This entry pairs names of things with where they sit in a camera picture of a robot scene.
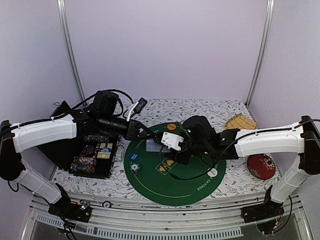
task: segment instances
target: green poker mat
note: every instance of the green poker mat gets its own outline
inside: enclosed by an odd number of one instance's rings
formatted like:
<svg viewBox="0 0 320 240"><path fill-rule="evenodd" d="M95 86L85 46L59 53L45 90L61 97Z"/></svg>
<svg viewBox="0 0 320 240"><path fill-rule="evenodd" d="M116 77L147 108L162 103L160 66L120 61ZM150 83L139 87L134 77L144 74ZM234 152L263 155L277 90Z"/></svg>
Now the green poker mat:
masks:
<svg viewBox="0 0 320 240"><path fill-rule="evenodd" d="M168 124L175 124L176 129L168 130ZM170 132L178 134L180 132L179 123L167 122L152 126L154 132ZM139 160L132 162L130 155L138 154ZM207 163L211 163L210 157L203 158ZM191 178L209 169L199 157L192 156L188 165L182 165L172 161L162 153L162 162L167 171L180 178ZM133 175L130 165L137 163L140 165L140 173ZM215 167L217 175L210 177L205 174L193 180L178 180L168 175L163 170L159 160L159 152L147 152L146 140L131 142L126 149L124 156L124 171L130 184L147 199L162 205L185 206L196 203L209 196L221 183L226 172L226 161L219 161Z"/></svg>

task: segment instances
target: yellow printed line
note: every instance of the yellow printed line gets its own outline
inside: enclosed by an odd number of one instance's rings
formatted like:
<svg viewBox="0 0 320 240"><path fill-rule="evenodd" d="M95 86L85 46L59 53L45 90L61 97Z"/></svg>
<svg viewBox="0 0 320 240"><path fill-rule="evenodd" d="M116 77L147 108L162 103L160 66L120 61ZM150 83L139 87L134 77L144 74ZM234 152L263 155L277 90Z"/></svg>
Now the yellow printed line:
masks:
<svg viewBox="0 0 320 240"><path fill-rule="evenodd" d="M190 196L191 196L191 194L185 195L185 196L166 196L166 195L162 195L162 194L160 194L160 193L157 193L157 192L155 192L155 191L150 190L150 189L147 188L145 185L143 185L142 182L139 181L139 179L137 178L136 175L135 175L135 179L136 179L145 189L147 189L148 191L150 191L150 192L152 192L152 193L154 193L154 194L156 194L156 195L162 196L162 197L173 198L173 199L180 199L180 198L186 198L186 197L190 197Z"/></svg>

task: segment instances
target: white patterned tablecloth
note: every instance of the white patterned tablecloth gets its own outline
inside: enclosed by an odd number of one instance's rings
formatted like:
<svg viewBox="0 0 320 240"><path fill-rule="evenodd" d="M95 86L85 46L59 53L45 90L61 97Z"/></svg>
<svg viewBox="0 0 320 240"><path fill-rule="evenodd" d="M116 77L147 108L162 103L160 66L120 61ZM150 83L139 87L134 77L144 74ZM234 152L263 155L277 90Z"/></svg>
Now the white patterned tablecloth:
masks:
<svg viewBox="0 0 320 240"><path fill-rule="evenodd" d="M225 129L225 123L230 118L240 113L251 118L243 102L236 100L151 99L141 114L135 116L134 119L151 127L166 122L180 122L194 115L206 116L218 133ZM120 140L109 179L78 177L57 169L52 181L60 184L66 191L74 193L145 200L130 185L124 171L124 155L129 143L129 141ZM280 178L278 171L276 171L271 179L260 180L249 172L246 163L246 158L227 160L226 172L221 184L207 198L226 198L261 193L270 185L274 185Z"/></svg>

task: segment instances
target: orange poker chip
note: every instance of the orange poker chip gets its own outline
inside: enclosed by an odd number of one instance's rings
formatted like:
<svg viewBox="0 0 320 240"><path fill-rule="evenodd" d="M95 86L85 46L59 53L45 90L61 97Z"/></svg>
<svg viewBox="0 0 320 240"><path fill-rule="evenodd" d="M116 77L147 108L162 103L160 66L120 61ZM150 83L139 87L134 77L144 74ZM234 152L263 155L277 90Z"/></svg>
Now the orange poker chip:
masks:
<svg viewBox="0 0 320 240"><path fill-rule="evenodd" d="M173 123L170 123L170 124L168 124L167 128L170 131L174 131L174 130L176 130L177 126Z"/></svg>

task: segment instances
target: metal frame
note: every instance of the metal frame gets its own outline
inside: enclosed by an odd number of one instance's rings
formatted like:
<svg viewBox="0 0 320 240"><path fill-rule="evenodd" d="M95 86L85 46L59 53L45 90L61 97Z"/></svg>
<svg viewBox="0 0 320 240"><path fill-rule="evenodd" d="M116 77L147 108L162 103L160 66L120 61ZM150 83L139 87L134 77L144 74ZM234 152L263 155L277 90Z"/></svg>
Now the metal frame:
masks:
<svg viewBox="0 0 320 240"><path fill-rule="evenodd" d="M81 99L81 101L84 101L86 97L85 97L84 89L82 87L82 83L80 81L79 72L77 69L76 59L74 55L74 50L71 44L70 32L69 32L68 21L67 21L67 13L66 13L66 7L65 7L65 0L57 0L57 6L58 6L59 17L60 17L63 39L64 39L66 51L68 54L75 87L78 92L79 98Z"/></svg>
<svg viewBox="0 0 320 240"><path fill-rule="evenodd" d="M91 199L90 195L70 193L72 201ZM243 206L261 203L263 194L252 194L222 199L206 199L188 207L169 207L151 201L96 197L92 202L89 223L77 222L75 233L108 239L182 240L182 239L230 239L242 235L241 227L255 225L244 223L240 217ZM111 208L102 202L112 202ZM297 221L302 240L312 240L312 235L298 195L292 196L292 216ZM285 215L289 214L290 201L284 202ZM28 221L22 239L29 240L36 221L62 228L62 221L48 214L46 202L35 196L28 211Z"/></svg>
<svg viewBox="0 0 320 240"><path fill-rule="evenodd" d="M256 61L255 69L254 69L254 74L252 78L252 82L250 85L249 93L245 101L245 105L250 108L255 91L257 88L257 83L259 80L260 76L260 71L267 47L267 42L268 42L268 37L269 37L269 32L271 28L271 23L272 23L272 16L274 12L274 5L275 5L275 0L267 0L267 5L266 5L266 12L265 12L265 19L264 19L264 27L263 27L263 34L262 34L262 40L260 44L260 50L259 50L259 55Z"/></svg>

